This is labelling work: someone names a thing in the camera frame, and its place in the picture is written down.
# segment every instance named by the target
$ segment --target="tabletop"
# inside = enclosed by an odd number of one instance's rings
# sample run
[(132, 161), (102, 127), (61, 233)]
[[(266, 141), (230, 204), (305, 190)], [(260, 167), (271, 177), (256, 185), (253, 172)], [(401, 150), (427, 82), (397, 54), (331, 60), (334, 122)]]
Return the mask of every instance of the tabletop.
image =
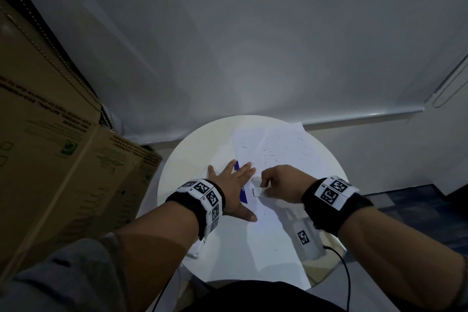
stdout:
[[(236, 158), (232, 132), (241, 128), (275, 127), (286, 122), (255, 115), (219, 119), (202, 126), (188, 135), (174, 149), (164, 166), (159, 181), (157, 202), (161, 205), (179, 185), (190, 179), (205, 177), (209, 164), (219, 172)], [(313, 136), (307, 136), (327, 175), (338, 175), (347, 180), (341, 165), (331, 152)], [(257, 198), (250, 197), (248, 202)], [(340, 254), (345, 250), (336, 237), (321, 232), (325, 245)], [(284, 281), (303, 290), (323, 280), (339, 262), (330, 251), (315, 261), (302, 257), (291, 233), (281, 226), (265, 226), (230, 216), (223, 216), (218, 227), (208, 236), (198, 259), (185, 257), (182, 264), (202, 281), (221, 286), (235, 280)]]

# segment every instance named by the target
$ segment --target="rolled-up sleeve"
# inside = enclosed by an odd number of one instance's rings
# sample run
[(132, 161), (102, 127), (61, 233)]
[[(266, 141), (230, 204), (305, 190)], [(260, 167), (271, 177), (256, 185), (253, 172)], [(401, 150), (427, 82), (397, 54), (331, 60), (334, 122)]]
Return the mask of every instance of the rolled-up sleeve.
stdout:
[(121, 269), (104, 245), (81, 239), (18, 273), (0, 298), (1, 311), (127, 311)]

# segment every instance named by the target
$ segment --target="person's right hand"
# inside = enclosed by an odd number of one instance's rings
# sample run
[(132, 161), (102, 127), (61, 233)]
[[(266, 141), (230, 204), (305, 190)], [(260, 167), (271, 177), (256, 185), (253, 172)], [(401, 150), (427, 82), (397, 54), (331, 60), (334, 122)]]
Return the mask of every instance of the person's right hand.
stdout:
[(265, 190), (266, 196), (282, 199), (288, 203), (301, 203), (302, 195), (316, 181), (313, 176), (293, 166), (283, 165), (265, 169), (262, 172), (260, 186), (267, 187), (270, 182), (272, 187)]

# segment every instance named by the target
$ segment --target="wristband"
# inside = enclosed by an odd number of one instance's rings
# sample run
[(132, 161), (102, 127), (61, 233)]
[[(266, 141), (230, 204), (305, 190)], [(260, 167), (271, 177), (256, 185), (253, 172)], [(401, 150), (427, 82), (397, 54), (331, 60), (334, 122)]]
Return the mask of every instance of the wristband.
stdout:
[(186, 182), (170, 195), (167, 201), (176, 201), (195, 213), (200, 240), (216, 228), (219, 215), (225, 207), (223, 191), (214, 182), (206, 179)]
[(351, 214), (373, 206), (368, 198), (358, 192), (359, 189), (345, 180), (331, 176), (312, 184), (302, 196), (302, 203), (317, 229), (336, 236)]

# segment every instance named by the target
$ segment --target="person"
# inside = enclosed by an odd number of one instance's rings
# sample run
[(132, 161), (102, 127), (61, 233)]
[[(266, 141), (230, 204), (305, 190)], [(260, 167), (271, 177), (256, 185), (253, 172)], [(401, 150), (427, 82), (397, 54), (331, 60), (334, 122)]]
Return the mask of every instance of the person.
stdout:
[[(207, 182), (219, 191), (224, 214), (255, 222), (255, 214), (239, 199), (255, 168), (247, 163), (233, 172), (234, 164), (231, 161), (219, 175), (209, 166)], [(464, 256), (380, 213), (357, 193), (336, 209), (314, 194), (325, 179), (285, 165), (262, 172), (262, 186), (271, 184), (267, 196), (304, 203), (314, 224), (337, 235), (402, 311), (467, 309)], [(81, 239), (18, 273), (3, 289), (0, 310), (146, 310), (207, 227), (201, 206), (181, 188), (116, 232), (97, 241)], [(226, 285), (196, 300), (186, 311), (281, 306), (342, 311), (286, 283), (256, 281)]]

